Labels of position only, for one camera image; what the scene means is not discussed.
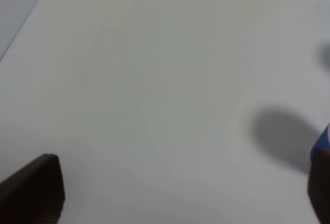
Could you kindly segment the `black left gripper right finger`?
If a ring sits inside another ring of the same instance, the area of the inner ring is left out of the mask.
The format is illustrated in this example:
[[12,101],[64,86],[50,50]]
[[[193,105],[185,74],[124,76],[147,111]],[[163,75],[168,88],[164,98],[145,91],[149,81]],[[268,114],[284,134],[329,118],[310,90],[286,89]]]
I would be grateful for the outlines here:
[[319,223],[329,224],[329,148],[316,149],[307,192]]

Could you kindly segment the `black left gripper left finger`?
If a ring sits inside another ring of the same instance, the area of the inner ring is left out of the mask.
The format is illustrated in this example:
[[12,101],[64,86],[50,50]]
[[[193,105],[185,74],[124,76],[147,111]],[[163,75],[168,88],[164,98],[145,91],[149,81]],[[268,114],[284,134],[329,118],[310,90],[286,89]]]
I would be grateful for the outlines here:
[[58,223],[64,202],[59,157],[42,154],[1,182],[1,223]]

